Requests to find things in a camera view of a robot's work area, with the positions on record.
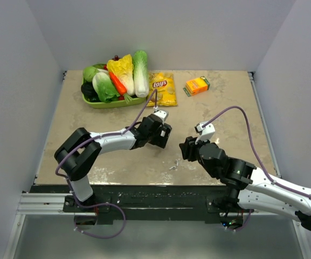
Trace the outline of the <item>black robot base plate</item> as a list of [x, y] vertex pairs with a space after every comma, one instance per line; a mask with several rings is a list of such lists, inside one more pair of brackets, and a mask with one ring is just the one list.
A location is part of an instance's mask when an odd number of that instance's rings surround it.
[[43, 196], [42, 205], [58, 204], [80, 224], [112, 224], [114, 221], [201, 221], [242, 224], [248, 212], [238, 205], [224, 205], [225, 186], [94, 185], [94, 198], [80, 207], [64, 185], [35, 185], [30, 193]]

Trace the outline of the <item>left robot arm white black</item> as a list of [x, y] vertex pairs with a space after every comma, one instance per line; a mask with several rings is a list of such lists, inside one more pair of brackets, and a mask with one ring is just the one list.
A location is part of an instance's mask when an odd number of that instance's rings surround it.
[[76, 196], [75, 205], [83, 212], [94, 207], [94, 192], [89, 184], [88, 172], [101, 154], [132, 150], [151, 144], [165, 148], [171, 126], [165, 121], [169, 113], [156, 111], [134, 126], [107, 133], [88, 132], [81, 127], [57, 149], [54, 158]]

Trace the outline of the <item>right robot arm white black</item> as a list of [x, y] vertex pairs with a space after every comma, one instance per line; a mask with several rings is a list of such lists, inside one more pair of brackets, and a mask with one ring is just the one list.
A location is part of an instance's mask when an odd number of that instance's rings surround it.
[[210, 141], [187, 137], [179, 145], [184, 160], [197, 161], [212, 177], [226, 185], [226, 194], [213, 201], [225, 212], [262, 210], [298, 221], [311, 231], [311, 189], [275, 176], [267, 177], [255, 165], [226, 155]]

